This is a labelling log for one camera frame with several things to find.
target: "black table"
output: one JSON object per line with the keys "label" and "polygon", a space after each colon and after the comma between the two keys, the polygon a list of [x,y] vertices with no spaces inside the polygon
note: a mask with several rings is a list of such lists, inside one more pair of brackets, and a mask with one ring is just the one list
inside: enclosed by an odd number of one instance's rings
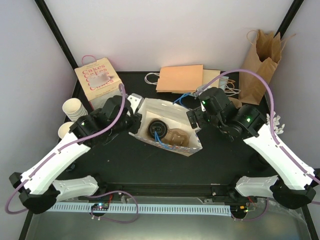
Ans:
{"label": "black table", "polygon": [[[156,93],[155,85],[144,82],[147,72],[120,72],[118,74],[128,94],[136,93],[144,98],[168,101],[174,101],[181,95]],[[228,76],[238,81],[237,73]],[[148,77],[150,81],[157,78],[156,76]],[[79,98],[87,109],[90,109],[82,90],[79,90],[75,97]],[[200,105],[199,101],[191,96],[184,98],[183,104],[190,108]],[[265,99],[261,101],[258,108],[263,114],[269,111]],[[214,127],[201,130],[198,137],[203,149],[186,157],[146,144],[127,133],[121,133],[107,145],[96,146],[78,158],[75,170],[62,173],[59,179],[82,178],[98,173],[114,189],[124,189],[124,186],[134,185],[142,187],[142,190],[139,191],[141,193],[146,188],[150,191],[154,188],[179,185],[188,187],[189,190],[184,190],[185,193],[196,193],[198,189],[212,184],[227,185],[236,175],[266,177],[276,174],[271,167],[265,171],[255,170],[249,162],[250,156],[255,151],[241,139],[230,142]]]}

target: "purple cable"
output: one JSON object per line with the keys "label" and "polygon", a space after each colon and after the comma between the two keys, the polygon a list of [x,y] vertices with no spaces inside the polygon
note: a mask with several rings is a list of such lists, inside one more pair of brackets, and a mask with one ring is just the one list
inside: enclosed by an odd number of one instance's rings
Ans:
{"label": "purple cable", "polygon": [[[136,212],[135,212],[134,218],[132,218],[129,221],[120,221],[120,220],[115,220],[115,219],[111,219],[111,218],[108,218],[108,217],[100,217],[100,219],[108,220],[108,221],[111,221],[111,222],[114,222],[114,223],[117,223],[117,224],[130,224],[130,223],[133,223],[139,217],[139,214],[138,214],[139,213],[139,206],[138,206],[137,200],[130,193],[128,193],[126,191],[116,190],[116,191],[110,191],[110,192],[107,192],[107,193],[104,193],[104,194],[101,194],[101,195],[98,195],[98,196],[86,196],[86,197],[90,198],[90,199],[96,199],[96,198],[101,198],[101,197],[104,197],[104,196],[107,196],[107,195],[110,195],[110,194],[115,194],[115,193],[126,194],[126,195],[128,195],[129,197],[132,198],[132,200],[134,201],[135,207],[136,207]],[[96,219],[98,219],[99,217],[98,216],[94,216],[93,212],[94,212],[94,209],[91,210],[91,213],[90,213],[91,216],[96,218]]]}
{"label": "purple cable", "polygon": [[269,198],[267,197],[267,198],[266,198],[265,209],[264,209],[263,213],[261,213],[259,216],[256,216],[256,217],[250,218],[250,219],[238,219],[238,218],[235,218],[235,216],[231,213],[231,217],[232,217],[235,221],[251,222],[251,221],[255,221],[255,220],[258,220],[258,219],[262,218],[262,217],[267,213],[268,208],[269,208]]}
{"label": "purple cable", "polygon": [[[69,147],[70,145],[72,144],[76,144],[76,143],[80,143],[80,142],[83,142],[83,141],[86,141],[86,140],[89,140],[89,139],[92,139],[96,136],[99,136],[105,132],[107,132],[108,130],[110,130],[116,123],[117,121],[119,120],[124,108],[125,108],[125,100],[126,100],[126,89],[125,89],[125,86],[120,83],[119,84],[119,89],[120,89],[120,92],[122,94],[122,102],[121,102],[121,106],[120,106],[120,110],[117,114],[117,116],[115,117],[115,119],[112,121],[112,123],[107,126],[106,128],[102,129],[101,131],[98,131],[90,136],[85,136],[85,137],[82,137],[80,139],[77,139],[77,140],[74,140],[72,142],[69,142],[67,143],[66,145],[63,145],[62,147],[60,147],[58,149],[58,151],[62,151],[63,149]],[[50,159],[52,159],[54,156],[56,155],[56,153],[52,153],[50,156],[48,156],[41,164],[39,164],[39,166],[37,166],[35,168],[35,170],[29,175],[30,178],[32,178],[38,171],[39,169],[42,168],[43,165],[45,165]],[[5,207],[4,207],[4,210],[7,214],[10,214],[10,215],[13,215],[13,214],[20,214],[20,213],[23,213],[24,211],[27,211],[27,208],[25,209],[22,209],[22,210],[19,210],[19,211],[10,211],[9,210],[9,204],[11,202],[11,200],[14,198],[15,194],[26,184],[26,182],[29,181],[28,179],[24,180],[14,191],[13,193],[11,194],[11,196],[8,198],[8,200],[6,201],[5,203]]]}
{"label": "purple cable", "polygon": [[[209,87],[214,81],[220,79],[221,77],[223,77],[224,75],[230,74],[230,73],[235,73],[235,72],[242,72],[242,73],[248,73],[251,74],[253,76],[255,76],[257,79],[260,80],[260,82],[264,85],[264,87],[266,88],[266,91],[269,94],[270,97],[270,132],[272,135],[273,140],[275,141],[275,143],[278,145],[280,144],[280,142],[277,139],[277,136],[275,134],[274,131],[274,110],[275,110],[275,102],[274,102],[274,96],[271,92],[270,87],[268,86],[268,84],[265,82],[265,80],[258,74],[256,74],[253,71],[247,70],[247,69],[234,69],[234,70],[229,70],[229,71],[225,71],[223,73],[221,73],[220,75],[216,76],[214,79],[212,79],[210,82],[208,82],[205,86],[202,87],[202,89],[198,90],[195,92],[195,97],[199,96],[200,93],[202,93],[207,87]],[[315,182],[317,182],[318,184],[320,184],[320,180],[318,180],[316,177],[312,176],[311,174],[308,174],[308,172],[295,160],[295,158],[293,156],[291,156],[291,154],[283,147],[280,146],[279,147],[284,153],[285,155],[287,155],[291,161],[304,173],[306,174],[308,177],[310,177],[312,180],[314,180]]]}

